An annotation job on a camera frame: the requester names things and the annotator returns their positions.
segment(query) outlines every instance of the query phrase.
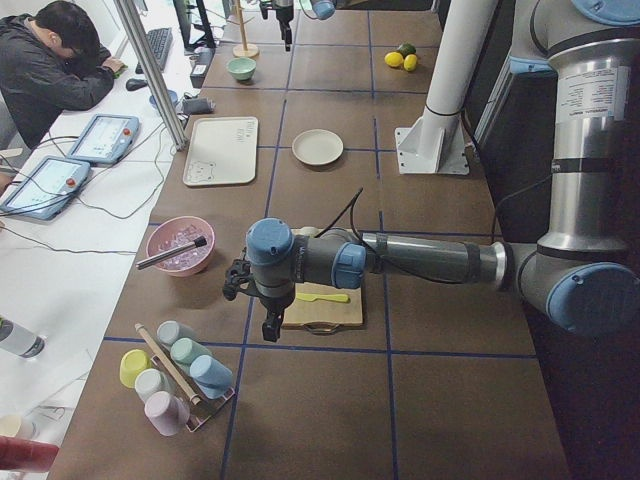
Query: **yellow cup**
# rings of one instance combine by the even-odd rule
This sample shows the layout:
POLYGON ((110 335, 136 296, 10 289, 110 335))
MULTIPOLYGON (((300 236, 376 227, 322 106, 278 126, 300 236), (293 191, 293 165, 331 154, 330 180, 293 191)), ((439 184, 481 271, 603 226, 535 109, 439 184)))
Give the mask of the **yellow cup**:
POLYGON ((21 415, 5 415, 0 418, 0 435, 29 440, 35 435, 35 424, 21 415))
POLYGON ((151 368, 151 359, 144 350, 129 350, 120 360, 120 382, 127 388, 133 388, 138 375, 151 368))

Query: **yellow spatula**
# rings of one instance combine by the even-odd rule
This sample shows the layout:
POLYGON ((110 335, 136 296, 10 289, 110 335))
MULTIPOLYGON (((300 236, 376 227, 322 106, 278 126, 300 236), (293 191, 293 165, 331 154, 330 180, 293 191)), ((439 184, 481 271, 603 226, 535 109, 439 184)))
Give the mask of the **yellow spatula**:
POLYGON ((315 302, 316 300, 326 300, 328 302, 338 302, 338 303, 349 303, 349 295, 346 293, 331 293, 331 294, 321 294, 321 293, 296 293, 296 298, 298 300, 303 300, 305 302, 315 302))

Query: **wooden cutting board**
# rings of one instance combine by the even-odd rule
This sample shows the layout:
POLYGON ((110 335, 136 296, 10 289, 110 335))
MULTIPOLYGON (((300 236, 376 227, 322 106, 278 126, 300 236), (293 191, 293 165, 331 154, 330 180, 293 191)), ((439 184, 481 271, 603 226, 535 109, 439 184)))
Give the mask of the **wooden cutting board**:
POLYGON ((364 324, 362 311, 362 288, 350 290, 334 288, 316 283, 296 284, 296 293, 349 295, 348 303, 327 300, 308 302, 296 298, 284 314, 282 328, 304 328, 312 333, 329 334, 340 327, 357 328, 364 324))

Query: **green bowl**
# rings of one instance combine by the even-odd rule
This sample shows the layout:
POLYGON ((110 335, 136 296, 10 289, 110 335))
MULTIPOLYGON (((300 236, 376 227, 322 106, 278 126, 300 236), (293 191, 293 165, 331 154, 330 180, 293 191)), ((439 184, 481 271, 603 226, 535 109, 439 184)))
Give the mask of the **green bowl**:
POLYGON ((227 62, 227 71, 238 81, 249 80, 256 71, 256 61, 248 57, 238 57, 227 62))

